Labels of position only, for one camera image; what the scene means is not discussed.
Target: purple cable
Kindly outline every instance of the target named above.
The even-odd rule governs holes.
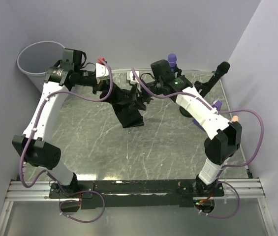
[[[139,82],[139,84],[141,85],[142,88],[144,88],[144,90],[146,92],[148,92],[149,95],[156,97],[158,99],[165,99],[165,98],[169,98],[172,96],[176,96],[176,95],[187,95],[193,98],[196,98],[198,101],[200,101],[206,108],[208,108],[209,110],[212,110],[212,107],[210,107],[208,104],[206,104],[200,97],[196,97],[193,94],[187,93],[187,92],[175,92],[175,93],[171,93],[169,95],[165,95],[165,96],[161,96],[161,95],[156,95],[154,93],[152,93],[148,87],[146,87],[146,85],[144,84],[144,82],[140,79],[140,77],[135,73],[134,68],[132,68],[132,73],[135,76],[135,78],[137,79],[137,81]]]
[[[47,175],[48,175],[53,181],[55,181],[56,183],[58,183],[57,180],[56,180],[56,178],[54,178],[50,173],[48,173]],[[61,203],[59,204],[59,211],[60,211],[61,215],[64,215],[65,217],[67,217],[67,218],[69,218],[69,219],[71,219],[71,220],[80,222],[80,223],[92,223],[92,222],[98,220],[98,219],[103,215],[103,213],[104,213],[104,211],[105,211],[105,200],[104,200],[103,196],[102,196],[100,193],[98,193],[98,192],[96,192],[96,191],[92,191],[92,190],[85,190],[85,191],[79,191],[79,192],[76,192],[76,193],[69,193],[69,192],[65,191],[65,189],[61,186],[61,184],[58,184],[58,186],[60,187],[61,191],[62,191],[64,194],[66,194],[66,195],[72,196],[72,195],[83,194],[83,193],[95,193],[95,194],[97,194],[97,195],[101,198],[101,200],[103,201],[103,208],[102,208],[100,214],[98,215],[98,217],[96,217],[96,218],[93,219],[93,220],[79,220],[79,219],[77,219],[77,218],[74,218],[74,217],[72,217],[72,216],[69,216],[68,214],[65,214],[65,213],[61,210],[61,206],[62,206],[64,203],[81,203],[81,201],[78,201],[78,200],[65,200],[65,201],[61,202]]]
[[[76,93],[73,93],[73,92],[69,92],[69,91],[56,91],[56,92],[53,92],[51,94],[49,94],[46,98],[51,98],[52,96],[56,95],[56,94],[60,94],[60,93],[67,93],[67,94],[71,94],[71,95],[74,95],[74,96],[77,96],[79,98],[82,98],[84,100],[87,100],[87,101],[90,101],[90,102],[102,102],[104,100],[106,100],[110,94],[111,94],[111,91],[113,89],[113,75],[112,75],[112,71],[111,71],[111,68],[110,66],[105,62],[103,61],[102,59],[99,59],[100,62],[102,62],[104,64],[104,66],[108,69],[108,73],[109,73],[109,78],[110,78],[110,85],[109,85],[109,90],[108,90],[108,93],[106,94],[105,97],[101,98],[101,99],[92,99],[92,98],[87,98],[87,97],[84,97],[84,96],[81,96],[79,94],[76,94]],[[41,113],[45,107],[47,103],[47,100],[44,100],[42,103],[41,103],[41,106],[38,110],[38,113],[37,113],[37,116],[36,116],[36,119],[35,119],[35,122],[34,122],[34,125],[33,125],[33,129],[34,128],[37,128],[37,125],[38,125],[38,122],[39,122],[39,119],[40,119],[40,116],[41,116]],[[24,161],[24,158],[25,158],[25,155],[26,155],[26,151],[30,145],[30,142],[31,140],[33,139],[34,137],[34,134],[35,134],[35,131],[31,131],[31,134],[24,146],[24,149],[23,149],[23,152],[21,154],[21,159],[20,159],[20,164],[19,164],[19,175],[20,175],[20,180],[22,182],[22,185],[26,188],[31,188],[35,183],[36,181],[38,180],[38,178],[43,174],[45,173],[46,171],[41,171],[38,173],[38,175],[36,176],[36,178],[34,179],[34,181],[30,184],[30,185],[27,185],[24,181],[24,175],[23,175],[23,161]]]
[[[219,112],[219,113],[220,114],[226,114],[226,113],[234,113],[234,112],[249,112],[249,113],[255,115],[257,117],[259,123],[260,123],[260,137],[259,137],[259,141],[258,141],[258,144],[257,144],[255,152],[253,153],[251,158],[246,163],[239,164],[239,165],[225,165],[225,166],[223,166],[223,169],[226,168],[226,167],[243,167],[243,166],[249,165],[256,158],[256,156],[257,156],[257,154],[259,152],[259,149],[261,147],[263,136],[264,136],[264,133],[265,133],[265,128],[264,128],[263,120],[260,117],[260,115],[257,112],[255,112],[255,111],[252,111],[252,110],[234,110],[234,111],[224,111],[224,112]]]
[[[232,185],[230,185],[229,183],[224,182],[224,181],[218,181],[216,184],[218,185],[219,183],[224,183],[224,184],[230,186],[234,190],[234,192],[237,196],[237,208],[236,208],[236,210],[232,214],[227,215],[227,216],[217,216],[217,215],[206,214],[206,213],[200,211],[200,209],[197,208],[196,206],[195,207],[196,207],[197,210],[199,210],[199,213],[201,213],[202,215],[205,215],[205,216],[208,216],[208,217],[211,217],[211,218],[216,218],[216,219],[228,219],[228,218],[231,218],[231,217],[235,216],[238,213],[239,208],[241,207],[241,199],[239,197],[238,192],[236,191],[236,189]]]

